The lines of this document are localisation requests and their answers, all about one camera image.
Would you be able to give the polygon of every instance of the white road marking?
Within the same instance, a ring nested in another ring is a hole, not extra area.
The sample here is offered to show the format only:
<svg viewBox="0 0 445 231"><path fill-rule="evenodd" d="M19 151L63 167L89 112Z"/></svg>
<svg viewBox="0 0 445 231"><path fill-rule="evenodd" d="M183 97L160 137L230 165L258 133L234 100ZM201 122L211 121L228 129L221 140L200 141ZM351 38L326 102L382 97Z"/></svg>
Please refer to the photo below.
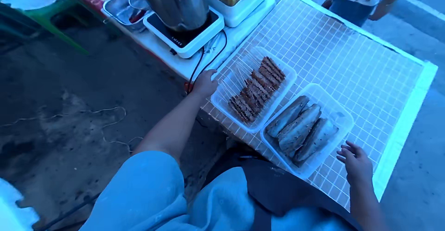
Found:
<svg viewBox="0 0 445 231"><path fill-rule="evenodd" d="M412 3L413 5L425 10L426 12L430 13L431 15L445 21L445 15L442 14L441 12L438 12L436 9L426 5L425 3L419 1L419 0L406 0L410 3Z"/></svg>

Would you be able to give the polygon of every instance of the fish fillet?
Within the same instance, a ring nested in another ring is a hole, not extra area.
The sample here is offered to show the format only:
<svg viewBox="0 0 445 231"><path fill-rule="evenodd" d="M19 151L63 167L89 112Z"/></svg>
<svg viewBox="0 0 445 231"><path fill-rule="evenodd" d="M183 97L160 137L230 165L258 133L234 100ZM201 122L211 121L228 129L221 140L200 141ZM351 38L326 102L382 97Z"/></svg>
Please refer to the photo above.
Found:
<svg viewBox="0 0 445 231"><path fill-rule="evenodd" d="M329 139L337 132L338 128L330 120L318 119L308 137L304 140L303 146L295 153L292 159L293 163L301 166L312 154L326 146Z"/></svg>
<svg viewBox="0 0 445 231"><path fill-rule="evenodd" d="M280 148L288 157L292 158L302 146L320 115L320 106L313 104L278 134Z"/></svg>
<svg viewBox="0 0 445 231"><path fill-rule="evenodd" d="M267 127L267 133L271 137L277 137L280 131L286 127L289 123L297 119L301 110L309 102L307 96L298 97L292 104L289 105L273 122L271 122Z"/></svg>

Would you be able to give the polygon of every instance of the white grid mat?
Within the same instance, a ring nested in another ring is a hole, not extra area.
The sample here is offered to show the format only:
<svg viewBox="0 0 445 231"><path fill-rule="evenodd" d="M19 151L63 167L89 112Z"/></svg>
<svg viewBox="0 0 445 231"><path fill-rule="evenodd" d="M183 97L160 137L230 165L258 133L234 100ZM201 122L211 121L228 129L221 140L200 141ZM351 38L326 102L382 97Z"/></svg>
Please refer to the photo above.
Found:
<svg viewBox="0 0 445 231"><path fill-rule="evenodd" d="M424 66L302 0L281 0L245 44L227 60L217 79L224 78L229 72L227 67L241 59L245 49L254 46L264 47L294 67L298 74L295 85L275 112L309 83L320 84L352 114L355 126L346 139L363 147L376 171L388 138ZM246 133L210 102L203 109L237 137L280 165L261 143L258 133ZM334 151L308 182L349 210L346 170L335 156Z"/></svg>

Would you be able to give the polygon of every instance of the hand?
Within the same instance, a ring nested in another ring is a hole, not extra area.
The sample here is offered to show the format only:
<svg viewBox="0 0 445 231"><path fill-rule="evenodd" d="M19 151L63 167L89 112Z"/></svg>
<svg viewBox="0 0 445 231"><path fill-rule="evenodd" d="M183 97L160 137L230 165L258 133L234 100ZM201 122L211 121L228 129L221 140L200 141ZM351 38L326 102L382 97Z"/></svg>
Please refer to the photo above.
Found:
<svg viewBox="0 0 445 231"><path fill-rule="evenodd" d="M366 153L358 145L346 141L346 145L341 146L341 151L337 151L337 159L343 162L348 172L347 179L353 186L372 187L372 163Z"/></svg>
<svg viewBox="0 0 445 231"><path fill-rule="evenodd" d="M211 79L215 73L216 69L209 69L199 74L193 84L192 94L199 95L202 98L211 96L218 87L218 82Z"/></svg>
<svg viewBox="0 0 445 231"><path fill-rule="evenodd" d="M377 5L377 8L375 8L374 14L369 16L369 19L372 21L377 21L383 16L385 16L387 13L389 13L394 6L394 3L387 4L385 1L382 1Z"/></svg>

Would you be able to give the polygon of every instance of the table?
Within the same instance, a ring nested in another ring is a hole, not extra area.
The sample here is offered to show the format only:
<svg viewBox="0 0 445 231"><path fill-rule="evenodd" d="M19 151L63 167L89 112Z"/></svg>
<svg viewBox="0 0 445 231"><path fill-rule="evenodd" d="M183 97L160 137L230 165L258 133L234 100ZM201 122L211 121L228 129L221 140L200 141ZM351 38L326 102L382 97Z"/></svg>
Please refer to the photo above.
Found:
<svg viewBox="0 0 445 231"><path fill-rule="evenodd" d="M106 0L84 0L87 4L90 4L93 9L99 11L104 17L107 17L116 27L118 27L125 35L131 37L140 46L148 50L155 57L159 58L170 69L175 71L178 75L185 80L189 80L192 75L201 53L195 53L191 58L184 59L178 56L173 56L170 53L170 47L162 42L152 32L145 30L143 32L130 32L128 29L119 24L116 20L111 18L106 12L103 11L103 3ZM253 29L263 20L263 18L272 10L275 6L275 0L263 1L248 17L242 21L237 27L229 28L225 27L224 30L227 35L227 46L220 53L220 55L208 66L208 69L218 68L224 60L239 46L243 40L253 31ZM207 65L223 48L225 44L225 37L222 32L216 35L210 40L205 47L205 54L197 73L194 75L193 80L199 74L199 71Z"/></svg>
<svg viewBox="0 0 445 231"><path fill-rule="evenodd" d="M355 125L343 141L359 144L370 157L380 200L437 66L382 41L311 0L281 0L223 63L216 79L224 79L254 46L266 48L298 74L275 112L306 85L317 83L351 113ZM247 133L210 101L202 108L283 167L261 141L259 132ZM346 170L335 157L334 150L307 181L349 210Z"/></svg>

